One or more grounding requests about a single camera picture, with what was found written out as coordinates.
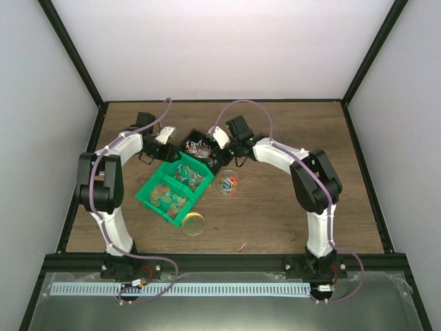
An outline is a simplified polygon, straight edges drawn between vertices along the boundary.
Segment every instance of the wooden table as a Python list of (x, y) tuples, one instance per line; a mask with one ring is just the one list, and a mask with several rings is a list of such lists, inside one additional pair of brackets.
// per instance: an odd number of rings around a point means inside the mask
[[(207, 131), (226, 103), (174, 103), (163, 120), (175, 126), (174, 143), (192, 129)], [(264, 103), (274, 121), (275, 140), (294, 148), (323, 149), (343, 184), (336, 209), (334, 239), (340, 247), (360, 253), (382, 253), (380, 237), (363, 183), (360, 168), (339, 103)], [(159, 115), (159, 103), (111, 103), (103, 124), (98, 148), (136, 120), (138, 112)], [(254, 133), (269, 132), (267, 117), (253, 105), (240, 103), (230, 108), (226, 120), (242, 114)], [(205, 230), (191, 237), (147, 210), (134, 195), (161, 164), (152, 165), (132, 157), (123, 168), (125, 198), (122, 205), (127, 230), (140, 252), (233, 253), (247, 243), (244, 253), (301, 253), (308, 237), (305, 211), (298, 205), (291, 177), (264, 164), (247, 161), (243, 168), (228, 167), (239, 175), (239, 191), (224, 197), (211, 186), (193, 211), (206, 219)], [(68, 243), (69, 252), (102, 252), (104, 240), (98, 225), (80, 207)]]

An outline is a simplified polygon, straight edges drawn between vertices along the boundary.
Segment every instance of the white linear rail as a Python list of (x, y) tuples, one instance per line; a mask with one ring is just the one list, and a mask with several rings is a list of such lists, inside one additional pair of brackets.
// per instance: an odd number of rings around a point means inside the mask
[[(51, 296), (116, 296), (122, 283), (53, 283)], [(151, 283), (142, 289), (129, 289), (123, 296), (151, 297), (168, 283)], [(308, 283), (176, 283), (166, 297), (309, 297)]]

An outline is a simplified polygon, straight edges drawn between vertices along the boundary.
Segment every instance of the black metal frame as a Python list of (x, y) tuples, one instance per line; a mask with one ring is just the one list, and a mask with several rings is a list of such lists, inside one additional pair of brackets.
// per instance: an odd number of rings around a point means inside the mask
[[(360, 258), (363, 261), (366, 271), (400, 271), (404, 273), (407, 283), (413, 288), (413, 302), (418, 311), (418, 316), (424, 330), (432, 330), (426, 311), (422, 304), (422, 300), (409, 263), (405, 254), (398, 254), (394, 252), (391, 237), (387, 231), (386, 223), (382, 215), (380, 205), (372, 185), (369, 171), (363, 157), (360, 144), (356, 135), (356, 131), (352, 124), (351, 116), (348, 111), (348, 105), (355, 95), (357, 89), (360, 87), (362, 80), (368, 72), (376, 55), (380, 51), (384, 41), (392, 30), (400, 13), (403, 11), (408, 0), (395, 0), (386, 19), (381, 25), (371, 47), (366, 54), (360, 68), (358, 69), (351, 85), (348, 88), (343, 99), (285, 99), (278, 100), (279, 102), (305, 102), (305, 101), (334, 101), (340, 102), (345, 116), (349, 134), (353, 143), (353, 147), (357, 156), (358, 164), (362, 173), (363, 180), (367, 189), (373, 215), (377, 223), (378, 232), (380, 234), (384, 252), (387, 254), (361, 254)], [(59, 36), (66, 52), (69, 54), (75, 68), (78, 70), (85, 86), (89, 90), (92, 98), (99, 107), (96, 117), (92, 136), (87, 147), (88, 152), (93, 152), (96, 149), (96, 144), (101, 133), (104, 118), (109, 106), (109, 101), (104, 102), (99, 95), (98, 90), (92, 78), (90, 77), (83, 61), (80, 58), (68, 32), (66, 31), (63, 22), (61, 21), (57, 11), (51, 0), (39, 0), (39, 3), (46, 13), (52, 27)], [(228, 102), (231, 100), (182, 100), (182, 102)], [(277, 102), (273, 99), (261, 99), (259, 102)], [(158, 102), (158, 101), (111, 101), (111, 102)], [(101, 272), (101, 266), (104, 264), (104, 253), (71, 253), (66, 252), (66, 246), (69, 240), (72, 224), (74, 222), (76, 211), (78, 209), (78, 201), (72, 197), (71, 204), (68, 210), (68, 215), (65, 220), (63, 231), (59, 244), (57, 246), (56, 254), (49, 254), (46, 256), (41, 272), (37, 279), (34, 292), (30, 298), (28, 309), (25, 312), (20, 330), (27, 330), (32, 320), (37, 299), (39, 297), (43, 280), (48, 272)], [(298, 274), (293, 270), (286, 271), (285, 266), (288, 261), (296, 261), (304, 257), (303, 254), (155, 254), (156, 256), (168, 257), (173, 259), (179, 265), (181, 272), (286, 272), (288, 278), (296, 278)], [(350, 255), (338, 255), (339, 259), (347, 267), (347, 271), (358, 270), (358, 262)], [(161, 272), (173, 271), (171, 266), (166, 264), (161, 268)]]

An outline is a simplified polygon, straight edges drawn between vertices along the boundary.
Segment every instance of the gray floor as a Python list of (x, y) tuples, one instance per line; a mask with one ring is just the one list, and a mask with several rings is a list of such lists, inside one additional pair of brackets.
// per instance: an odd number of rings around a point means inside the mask
[[(359, 274), (351, 277), (357, 279)], [(199, 274), (195, 280), (203, 279)], [(345, 296), (356, 285), (354, 280), (339, 280), (335, 296)], [(326, 306), (299, 298), (163, 297), (121, 307), (114, 297), (45, 296), (39, 301), (30, 329), (407, 331), (421, 327), (403, 277), (367, 272), (357, 295)]]

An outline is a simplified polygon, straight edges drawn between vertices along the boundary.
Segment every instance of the green bin compartment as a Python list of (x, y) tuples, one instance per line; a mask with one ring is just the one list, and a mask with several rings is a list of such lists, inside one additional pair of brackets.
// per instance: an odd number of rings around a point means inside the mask
[[(163, 162), (135, 197), (146, 208), (179, 227), (213, 179), (214, 175), (205, 164), (181, 153), (180, 160)], [(178, 210), (177, 214), (172, 213), (172, 204), (178, 208), (174, 209)]]

